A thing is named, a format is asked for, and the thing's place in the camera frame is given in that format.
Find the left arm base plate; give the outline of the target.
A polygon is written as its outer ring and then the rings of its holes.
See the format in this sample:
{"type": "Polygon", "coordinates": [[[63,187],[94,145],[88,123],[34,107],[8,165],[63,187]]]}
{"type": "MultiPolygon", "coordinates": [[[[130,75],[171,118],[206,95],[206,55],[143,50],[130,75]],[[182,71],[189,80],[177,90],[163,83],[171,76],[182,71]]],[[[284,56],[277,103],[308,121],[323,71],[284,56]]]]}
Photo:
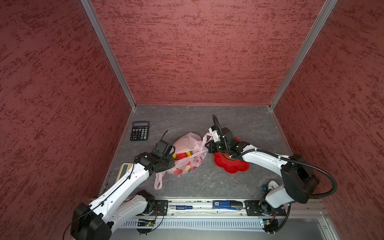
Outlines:
{"type": "Polygon", "coordinates": [[[168,200],[153,200],[150,202],[150,216],[160,215],[166,216],[168,212],[168,200]]]}

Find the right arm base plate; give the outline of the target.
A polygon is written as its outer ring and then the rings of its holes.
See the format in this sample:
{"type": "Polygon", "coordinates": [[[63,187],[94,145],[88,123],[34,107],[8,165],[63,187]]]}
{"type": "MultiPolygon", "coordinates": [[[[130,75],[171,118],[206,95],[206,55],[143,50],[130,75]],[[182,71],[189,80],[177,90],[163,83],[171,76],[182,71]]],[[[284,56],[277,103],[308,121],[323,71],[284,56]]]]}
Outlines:
{"type": "Polygon", "coordinates": [[[273,208],[266,201],[246,200],[244,201],[247,216],[283,217],[286,210],[283,206],[273,208]]]}

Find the pink plastic bag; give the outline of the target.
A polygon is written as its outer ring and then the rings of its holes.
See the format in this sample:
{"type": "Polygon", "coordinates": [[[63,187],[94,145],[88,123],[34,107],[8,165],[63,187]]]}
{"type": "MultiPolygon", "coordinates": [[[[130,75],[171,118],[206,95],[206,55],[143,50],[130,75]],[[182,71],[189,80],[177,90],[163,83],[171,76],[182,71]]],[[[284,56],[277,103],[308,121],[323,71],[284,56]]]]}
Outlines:
{"type": "Polygon", "coordinates": [[[173,146],[176,148],[175,153],[173,154],[173,159],[175,161],[175,166],[167,171],[156,173],[156,179],[154,183],[155,190],[160,190],[163,187],[163,176],[165,174],[170,175],[183,175],[192,172],[197,169],[208,154],[208,149],[205,147],[205,144],[208,141],[208,138],[212,135],[207,133],[201,138],[195,133],[188,133],[178,139],[173,146]],[[180,153],[186,153],[192,151],[193,154],[190,157],[181,159],[179,161],[175,160],[175,155],[180,153]]]}

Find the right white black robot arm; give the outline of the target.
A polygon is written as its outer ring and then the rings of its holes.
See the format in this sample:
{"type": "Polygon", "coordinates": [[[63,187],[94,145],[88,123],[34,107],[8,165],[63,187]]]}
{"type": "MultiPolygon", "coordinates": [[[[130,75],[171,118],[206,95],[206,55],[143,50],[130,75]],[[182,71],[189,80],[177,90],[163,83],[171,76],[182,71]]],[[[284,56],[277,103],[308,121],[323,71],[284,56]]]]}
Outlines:
{"type": "Polygon", "coordinates": [[[270,170],[282,178],[283,183],[268,190],[260,199],[261,213],[270,216],[273,210],[285,204],[306,204],[309,199],[324,198],[333,195],[338,188],[335,178],[326,171],[312,166],[300,155],[278,155],[257,148],[247,142],[237,140],[228,128],[209,128],[213,139],[207,142],[209,153],[225,153],[232,160],[258,165],[270,170]],[[326,176],[332,184],[330,190],[315,194],[320,180],[315,171],[326,176]]]}

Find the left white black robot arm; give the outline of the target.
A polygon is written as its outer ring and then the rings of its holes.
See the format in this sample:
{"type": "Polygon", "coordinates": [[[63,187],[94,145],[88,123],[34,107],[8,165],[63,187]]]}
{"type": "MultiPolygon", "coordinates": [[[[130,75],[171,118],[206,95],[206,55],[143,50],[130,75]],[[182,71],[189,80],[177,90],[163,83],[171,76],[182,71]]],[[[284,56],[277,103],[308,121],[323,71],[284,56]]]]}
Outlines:
{"type": "Polygon", "coordinates": [[[112,233],[128,219],[140,214],[157,212],[155,198],[146,191],[130,194],[151,174],[174,167],[174,151],[153,150],[136,156],[132,168],[117,183],[89,205],[79,204],[67,227],[76,240],[108,240],[112,233]]]}

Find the red flower-shaped plastic bowl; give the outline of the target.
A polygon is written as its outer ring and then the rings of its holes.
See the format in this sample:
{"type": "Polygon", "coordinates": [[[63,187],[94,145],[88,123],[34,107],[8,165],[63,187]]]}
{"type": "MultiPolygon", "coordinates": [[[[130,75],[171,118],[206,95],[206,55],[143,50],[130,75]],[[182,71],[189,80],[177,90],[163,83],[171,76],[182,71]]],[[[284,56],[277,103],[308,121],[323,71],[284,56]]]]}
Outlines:
{"type": "Polygon", "coordinates": [[[219,143],[212,143],[214,150],[214,162],[219,167],[224,169],[229,174],[236,174],[238,172],[246,172],[250,168],[250,164],[240,161],[234,160],[230,158],[225,147],[219,143]]]}

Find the fake red apple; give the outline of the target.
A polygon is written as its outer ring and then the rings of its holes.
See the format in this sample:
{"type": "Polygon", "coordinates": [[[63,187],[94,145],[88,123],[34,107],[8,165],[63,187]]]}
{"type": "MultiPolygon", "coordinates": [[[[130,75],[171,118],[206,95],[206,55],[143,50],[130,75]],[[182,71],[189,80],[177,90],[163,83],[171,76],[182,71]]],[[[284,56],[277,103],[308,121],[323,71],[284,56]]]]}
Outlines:
{"type": "Polygon", "coordinates": [[[184,159],[184,158],[187,158],[188,157],[188,154],[187,153],[180,153],[180,154],[176,154],[175,155],[175,160],[176,161],[179,161],[181,159],[184,159]]]}

